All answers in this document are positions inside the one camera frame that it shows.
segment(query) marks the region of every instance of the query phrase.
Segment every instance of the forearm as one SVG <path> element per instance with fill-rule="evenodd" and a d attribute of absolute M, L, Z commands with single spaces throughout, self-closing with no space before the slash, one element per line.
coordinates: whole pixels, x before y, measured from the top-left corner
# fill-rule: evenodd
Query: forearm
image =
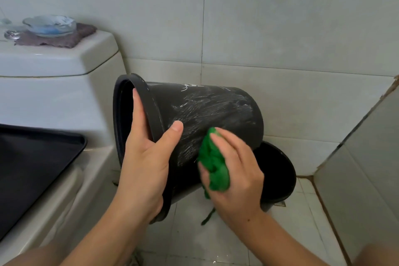
<path fill-rule="evenodd" d="M 61 266 L 118 266 L 126 262 L 148 223 L 134 215 L 127 221 L 124 213 L 112 204 Z"/>
<path fill-rule="evenodd" d="M 249 250 L 267 266 L 326 266 L 321 259 L 292 238 L 270 215 L 262 213 L 237 235 Z"/>

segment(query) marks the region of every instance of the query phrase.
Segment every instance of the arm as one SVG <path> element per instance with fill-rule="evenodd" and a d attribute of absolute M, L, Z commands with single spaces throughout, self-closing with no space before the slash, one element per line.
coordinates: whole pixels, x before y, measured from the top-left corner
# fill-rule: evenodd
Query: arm
<path fill-rule="evenodd" d="M 148 139 L 146 118 L 136 90 L 133 101 L 132 132 L 126 142 L 115 198 L 61 266 L 123 265 L 162 208 L 168 162 L 182 135 L 183 124 L 175 121 L 154 143 Z"/>
<path fill-rule="evenodd" d="M 249 146 L 234 134 L 217 129 L 222 137 L 211 139 L 225 158 L 230 174 L 230 188 L 221 193 L 209 189 L 209 173 L 199 164 L 201 180 L 220 217 L 268 266 L 326 266 L 260 207 L 264 175 Z"/>

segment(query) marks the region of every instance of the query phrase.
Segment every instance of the toilet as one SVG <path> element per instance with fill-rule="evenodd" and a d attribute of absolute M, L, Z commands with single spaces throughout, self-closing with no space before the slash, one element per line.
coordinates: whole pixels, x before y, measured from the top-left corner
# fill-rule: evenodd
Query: toilet
<path fill-rule="evenodd" d="M 76 47 L 0 39 L 0 123 L 77 132 L 85 150 L 0 241 L 0 265 L 57 240 L 71 250 L 111 202 L 120 165 L 112 123 L 115 81 L 126 74 L 111 33 Z"/>

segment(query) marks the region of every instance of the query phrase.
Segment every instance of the bathroom wall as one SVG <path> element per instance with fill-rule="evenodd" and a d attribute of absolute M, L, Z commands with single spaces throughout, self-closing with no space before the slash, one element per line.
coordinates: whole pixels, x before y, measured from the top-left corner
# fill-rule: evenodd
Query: bathroom wall
<path fill-rule="evenodd" d="M 311 175 L 399 74 L 399 0 L 0 0 L 112 32 L 147 80 L 237 86 Z"/>
<path fill-rule="evenodd" d="M 315 174 L 351 260 L 368 243 L 399 246 L 399 89 Z"/>

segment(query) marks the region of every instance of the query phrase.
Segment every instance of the person's right hand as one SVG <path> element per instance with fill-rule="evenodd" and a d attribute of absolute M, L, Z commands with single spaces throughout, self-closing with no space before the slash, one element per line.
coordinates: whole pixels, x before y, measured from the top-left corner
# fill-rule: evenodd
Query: person's right hand
<path fill-rule="evenodd" d="M 199 163 L 202 184 L 219 216 L 236 233 L 251 221 L 262 217 L 260 199 L 264 175 L 251 148 L 233 133 L 217 128 L 222 137 L 212 133 L 211 140 L 225 158 L 230 187 L 225 192 L 209 189 L 209 172 Z"/>

